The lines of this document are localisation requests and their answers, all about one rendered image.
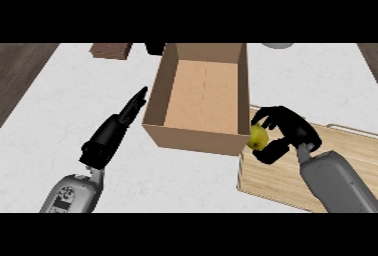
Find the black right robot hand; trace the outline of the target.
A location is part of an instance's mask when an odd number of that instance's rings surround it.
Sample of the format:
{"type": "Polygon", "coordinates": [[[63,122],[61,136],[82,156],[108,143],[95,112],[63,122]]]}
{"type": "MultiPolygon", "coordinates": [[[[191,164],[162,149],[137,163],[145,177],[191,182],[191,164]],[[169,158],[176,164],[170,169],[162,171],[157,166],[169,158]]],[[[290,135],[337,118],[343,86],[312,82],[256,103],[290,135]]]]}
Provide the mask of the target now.
{"type": "Polygon", "coordinates": [[[262,107],[252,119],[252,124],[262,119],[265,119],[262,127],[271,130],[280,128],[284,137],[274,140],[264,150],[253,151],[258,160],[265,164],[274,164],[289,153],[290,146],[295,146],[299,162],[306,162],[311,159],[311,153],[323,145],[323,139],[311,123],[284,106],[262,107]]]}

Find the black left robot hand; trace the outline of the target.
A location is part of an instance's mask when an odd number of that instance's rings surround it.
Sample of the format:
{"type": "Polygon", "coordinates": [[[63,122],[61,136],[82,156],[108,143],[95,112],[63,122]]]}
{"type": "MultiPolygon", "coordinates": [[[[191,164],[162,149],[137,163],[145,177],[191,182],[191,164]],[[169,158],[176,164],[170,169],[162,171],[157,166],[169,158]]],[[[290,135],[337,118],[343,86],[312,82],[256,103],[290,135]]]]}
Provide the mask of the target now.
{"type": "Polygon", "coordinates": [[[82,146],[80,162],[89,167],[104,169],[119,150],[128,129],[147,103],[148,87],[132,97],[122,112],[113,114],[98,128],[91,140],[82,146]]]}

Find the yellow-green pear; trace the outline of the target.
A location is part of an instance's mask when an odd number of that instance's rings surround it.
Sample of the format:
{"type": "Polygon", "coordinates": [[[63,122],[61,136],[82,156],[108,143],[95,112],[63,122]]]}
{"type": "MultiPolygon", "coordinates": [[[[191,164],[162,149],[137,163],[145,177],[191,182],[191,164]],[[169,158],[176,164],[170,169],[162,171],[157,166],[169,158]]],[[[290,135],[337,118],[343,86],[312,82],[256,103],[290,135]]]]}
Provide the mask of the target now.
{"type": "Polygon", "coordinates": [[[252,136],[249,140],[249,147],[253,150],[264,150],[269,143],[269,134],[261,124],[252,126],[252,136]]]}

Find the pale wooden tray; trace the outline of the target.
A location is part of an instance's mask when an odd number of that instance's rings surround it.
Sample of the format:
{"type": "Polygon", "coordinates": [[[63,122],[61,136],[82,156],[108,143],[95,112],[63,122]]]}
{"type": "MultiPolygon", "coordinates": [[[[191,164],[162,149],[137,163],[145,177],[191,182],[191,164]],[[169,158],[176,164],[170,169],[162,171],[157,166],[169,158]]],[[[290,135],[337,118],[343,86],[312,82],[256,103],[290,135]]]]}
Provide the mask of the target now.
{"type": "Polygon", "coordinates": [[[258,110],[252,124],[281,137],[264,149],[249,144],[240,160],[238,190],[299,209],[378,213],[378,196],[348,159],[323,150],[320,133],[287,107],[258,110]]]}

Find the open cardboard box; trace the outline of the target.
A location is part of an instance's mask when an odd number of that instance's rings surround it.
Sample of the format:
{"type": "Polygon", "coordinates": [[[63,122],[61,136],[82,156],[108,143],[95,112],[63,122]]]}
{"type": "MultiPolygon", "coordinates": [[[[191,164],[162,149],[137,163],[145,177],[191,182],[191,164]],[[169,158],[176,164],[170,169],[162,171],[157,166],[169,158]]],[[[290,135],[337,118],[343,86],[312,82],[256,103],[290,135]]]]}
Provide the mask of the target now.
{"type": "Polygon", "coordinates": [[[252,129],[244,43],[166,45],[142,126],[163,148],[241,154],[252,129]]]}

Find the grey round object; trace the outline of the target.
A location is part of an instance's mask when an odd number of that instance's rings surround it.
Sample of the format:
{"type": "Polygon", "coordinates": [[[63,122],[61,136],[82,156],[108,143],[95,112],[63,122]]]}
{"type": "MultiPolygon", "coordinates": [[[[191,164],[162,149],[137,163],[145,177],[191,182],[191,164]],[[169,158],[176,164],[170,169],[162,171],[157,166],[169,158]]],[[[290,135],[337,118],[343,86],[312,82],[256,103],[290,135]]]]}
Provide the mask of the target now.
{"type": "Polygon", "coordinates": [[[262,43],[271,49],[287,49],[290,48],[295,43],[262,43]]]}

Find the brown wooden block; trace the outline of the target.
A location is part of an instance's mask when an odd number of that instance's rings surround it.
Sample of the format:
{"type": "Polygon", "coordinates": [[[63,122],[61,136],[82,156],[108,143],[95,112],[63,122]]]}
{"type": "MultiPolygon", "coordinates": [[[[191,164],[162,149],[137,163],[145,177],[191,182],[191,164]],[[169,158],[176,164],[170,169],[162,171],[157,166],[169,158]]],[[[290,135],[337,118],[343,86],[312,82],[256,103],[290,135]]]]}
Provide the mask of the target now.
{"type": "Polygon", "coordinates": [[[132,43],[95,43],[91,53],[95,58],[126,60],[132,49],[132,43]]]}

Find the black object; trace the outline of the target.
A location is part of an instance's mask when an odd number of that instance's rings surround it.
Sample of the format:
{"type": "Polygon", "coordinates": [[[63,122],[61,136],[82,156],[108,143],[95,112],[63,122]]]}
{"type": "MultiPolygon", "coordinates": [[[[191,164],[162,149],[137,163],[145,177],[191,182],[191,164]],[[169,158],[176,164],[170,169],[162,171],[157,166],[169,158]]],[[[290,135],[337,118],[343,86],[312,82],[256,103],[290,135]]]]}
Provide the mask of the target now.
{"type": "Polygon", "coordinates": [[[147,51],[151,55],[162,56],[166,48],[165,43],[147,43],[147,51]]]}

